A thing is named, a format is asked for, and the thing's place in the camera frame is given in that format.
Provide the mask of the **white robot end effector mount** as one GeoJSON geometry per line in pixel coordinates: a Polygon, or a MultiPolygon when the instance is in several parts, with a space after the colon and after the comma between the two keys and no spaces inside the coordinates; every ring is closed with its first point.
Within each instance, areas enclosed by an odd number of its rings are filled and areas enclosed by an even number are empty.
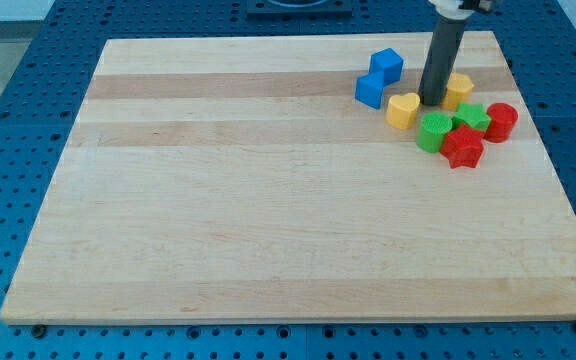
{"type": "Polygon", "coordinates": [[[490,13],[494,0],[429,0],[439,15],[448,19],[468,19],[473,13],[490,13]]]}

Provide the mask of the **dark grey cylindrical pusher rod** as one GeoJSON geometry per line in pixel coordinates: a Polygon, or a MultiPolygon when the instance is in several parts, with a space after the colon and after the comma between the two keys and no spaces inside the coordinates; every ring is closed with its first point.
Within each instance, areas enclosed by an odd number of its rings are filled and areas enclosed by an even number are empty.
{"type": "Polygon", "coordinates": [[[442,102],[465,26],[465,20],[438,17],[418,89],[423,105],[436,106],[442,102]]]}

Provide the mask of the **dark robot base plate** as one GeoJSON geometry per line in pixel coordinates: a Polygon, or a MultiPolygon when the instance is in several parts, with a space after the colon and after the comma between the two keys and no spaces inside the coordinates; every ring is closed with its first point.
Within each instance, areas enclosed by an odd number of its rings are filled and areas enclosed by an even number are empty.
{"type": "Polygon", "coordinates": [[[351,0],[245,0],[246,15],[253,17],[271,16],[351,16],[351,0]]]}

